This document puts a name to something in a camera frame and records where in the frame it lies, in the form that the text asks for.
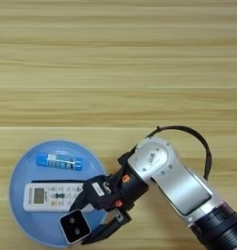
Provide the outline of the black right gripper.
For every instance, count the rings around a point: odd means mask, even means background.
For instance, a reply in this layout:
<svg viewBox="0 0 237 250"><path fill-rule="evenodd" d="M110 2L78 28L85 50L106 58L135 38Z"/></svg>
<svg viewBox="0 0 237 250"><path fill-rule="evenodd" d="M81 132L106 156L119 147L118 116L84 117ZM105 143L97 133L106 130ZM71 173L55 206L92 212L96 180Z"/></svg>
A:
<svg viewBox="0 0 237 250"><path fill-rule="evenodd" d="M111 193L107 198L106 211L115 209L114 218L107 224L101 224L94 229L83 241L83 245L92 244L107 239L119 228L131 221L128 211L143 194L148 191L148 184L132 169L128 163L131 156L129 152L123 154L118 162L121 168L108 177ZM86 192L82 191L74 200L70 211L93 211L93 199Z"/></svg>

